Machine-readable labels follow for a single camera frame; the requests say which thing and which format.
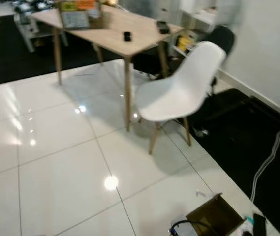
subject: chair backrest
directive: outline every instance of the chair backrest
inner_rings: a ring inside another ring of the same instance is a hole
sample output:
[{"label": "chair backrest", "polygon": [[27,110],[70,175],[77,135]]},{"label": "chair backrest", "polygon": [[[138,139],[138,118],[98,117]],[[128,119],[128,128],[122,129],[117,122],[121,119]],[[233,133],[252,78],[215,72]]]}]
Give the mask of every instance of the chair backrest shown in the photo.
[{"label": "chair backrest", "polygon": [[227,26],[219,25],[204,38],[204,41],[215,43],[228,55],[234,45],[235,35]]},{"label": "chair backrest", "polygon": [[202,103],[225,56],[224,50],[214,43],[198,43],[173,74],[173,85],[180,87],[187,99]]}]

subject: white wall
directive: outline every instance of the white wall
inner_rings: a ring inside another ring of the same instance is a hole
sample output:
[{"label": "white wall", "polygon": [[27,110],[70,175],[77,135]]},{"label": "white wall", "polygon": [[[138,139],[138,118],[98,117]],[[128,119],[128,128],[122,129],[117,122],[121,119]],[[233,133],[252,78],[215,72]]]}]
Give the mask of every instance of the white wall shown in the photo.
[{"label": "white wall", "polygon": [[280,0],[243,2],[237,42],[223,70],[280,106]]}]

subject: table top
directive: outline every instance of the table top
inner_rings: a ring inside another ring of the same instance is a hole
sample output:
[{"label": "table top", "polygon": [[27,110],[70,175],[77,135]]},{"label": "table top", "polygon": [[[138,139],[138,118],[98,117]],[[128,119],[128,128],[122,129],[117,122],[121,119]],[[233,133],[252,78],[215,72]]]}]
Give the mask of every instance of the table top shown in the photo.
[{"label": "table top", "polygon": [[[105,5],[102,6],[102,10],[109,17],[108,28],[67,32],[123,57],[130,57],[183,30],[181,26],[168,24],[171,34],[160,34],[155,19]],[[62,29],[60,15],[56,9],[36,12],[31,16]],[[124,41],[123,32],[125,31],[131,32],[132,42]]]}]

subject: wooden table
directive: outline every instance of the wooden table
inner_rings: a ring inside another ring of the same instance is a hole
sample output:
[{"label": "wooden table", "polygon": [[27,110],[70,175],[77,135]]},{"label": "wooden table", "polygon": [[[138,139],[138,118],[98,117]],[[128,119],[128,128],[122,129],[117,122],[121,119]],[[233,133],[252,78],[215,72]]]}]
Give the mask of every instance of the wooden table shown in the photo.
[{"label": "wooden table", "polygon": [[[102,10],[109,18],[108,26],[105,29],[75,30],[68,33],[91,42],[97,52],[98,59],[102,64],[101,48],[117,53],[124,58],[125,62],[125,109],[126,128],[130,129],[131,117],[131,84],[130,84],[130,62],[133,55],[158,43],[159,58],[163,68],[163,76],[167,76],[168,68],[166,55],[162,41],[172,34],[183,30],[180,26],[169,24],[171,34],[160,34],[156,26],[156,20],[125,12],[113,7],[102,6]],[[59,84],[61,81],[61,53],[58,32],[62,29],[62,22],[56,9],[42,11],[32,14],[39,21],[52,25],[54,32],[55,63],[58,72]],[[123,32],[132,33],[132,42],[125,42]]]}]

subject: white chair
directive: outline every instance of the white chair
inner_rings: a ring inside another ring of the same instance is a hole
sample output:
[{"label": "white chair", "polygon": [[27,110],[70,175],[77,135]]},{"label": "white chair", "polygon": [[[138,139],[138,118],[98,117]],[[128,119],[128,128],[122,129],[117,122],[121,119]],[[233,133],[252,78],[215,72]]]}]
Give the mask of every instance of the white chair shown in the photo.
[{"label": "white chair", "polygon": [[135,99],[139,114],[156,123],[149,154],[152,154],[162,121],[184,118],[187,141],[191,145],[187,116],[201,107],[212,78],[224,59],[225,52],[219,46],[201,42],[171,77],[146,83],[139,88]]}]

